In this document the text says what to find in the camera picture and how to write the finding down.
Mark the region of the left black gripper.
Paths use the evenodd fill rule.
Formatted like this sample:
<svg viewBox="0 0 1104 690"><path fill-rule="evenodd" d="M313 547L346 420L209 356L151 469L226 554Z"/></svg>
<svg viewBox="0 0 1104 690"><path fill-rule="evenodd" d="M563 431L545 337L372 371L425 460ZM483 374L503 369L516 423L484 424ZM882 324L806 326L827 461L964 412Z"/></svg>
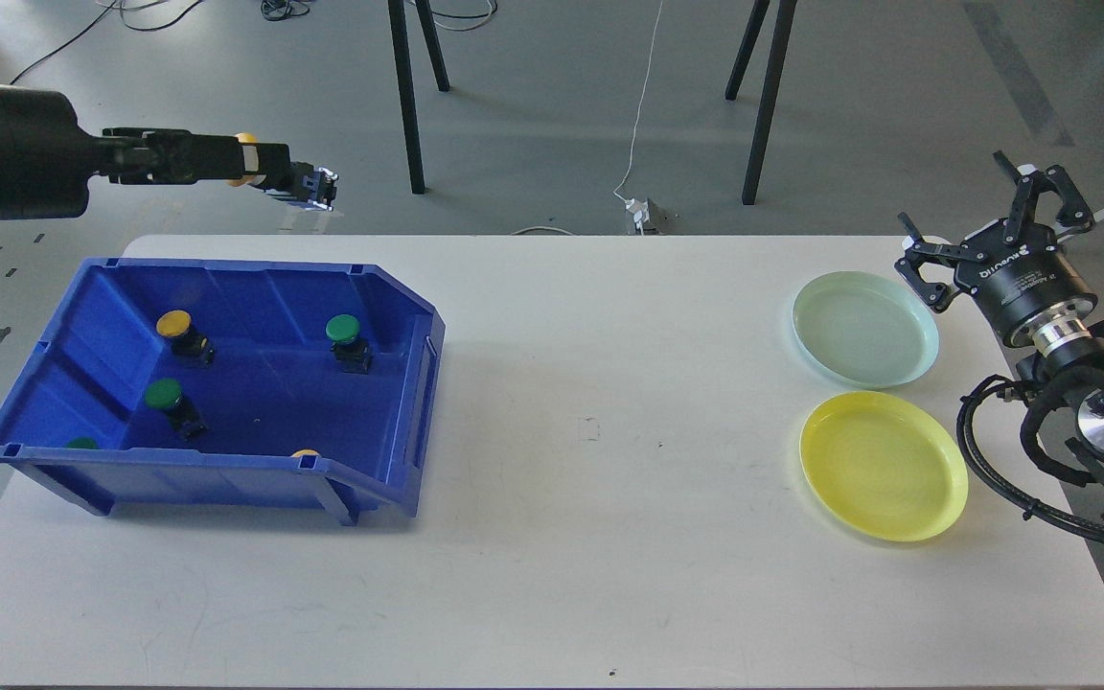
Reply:
<svg viewBox="0 0 1104 690"><path fill-rule="evenodd" d="M123 185L192 185L243 176L236 136L114 127L93 136L56 91L0 84L0 221L86 213L92 176ZM258 176L255 188L302 210L330 213L340 176L306 162Z"/></svg>

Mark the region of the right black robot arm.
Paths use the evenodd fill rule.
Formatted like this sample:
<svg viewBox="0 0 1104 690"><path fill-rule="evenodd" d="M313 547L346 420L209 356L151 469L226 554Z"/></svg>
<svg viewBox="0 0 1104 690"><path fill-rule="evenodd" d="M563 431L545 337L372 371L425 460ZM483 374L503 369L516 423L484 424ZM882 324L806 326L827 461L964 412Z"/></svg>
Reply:
<svg viewBox="0 0 1104 690"><path fill-rule="evenodd" d="M895 270L930 310L972 298L1000 344L1027 349L1013 376L992 375L962 399L956 437L978 479L1020 508L1074 537L1104 544L1104 514L1092 521L1047 505L1000 475L978 448L974 423L986 399L1025 403L1018 442L1039 473L1078 488L1104 489L1104 320L1087 323L1098 297L1068 261L1064 244L1104 221L1064 167L994 160L1015 185L1007 214L959 243L930 241L907 214Z"/></svg>

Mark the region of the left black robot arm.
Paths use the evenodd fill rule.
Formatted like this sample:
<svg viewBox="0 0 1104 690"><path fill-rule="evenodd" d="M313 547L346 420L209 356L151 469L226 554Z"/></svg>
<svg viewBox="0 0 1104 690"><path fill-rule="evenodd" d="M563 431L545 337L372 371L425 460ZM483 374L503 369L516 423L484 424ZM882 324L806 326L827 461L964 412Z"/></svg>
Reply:
<svg viewBox="0 0 1104 690"><path fill-rule="evenodd" d="M284 144L157 127L93 135L61 93L0 84L0 221L79 217L93 176L123 185L227 182L321 211L337 197L335 172L293 160Z"/></svg>

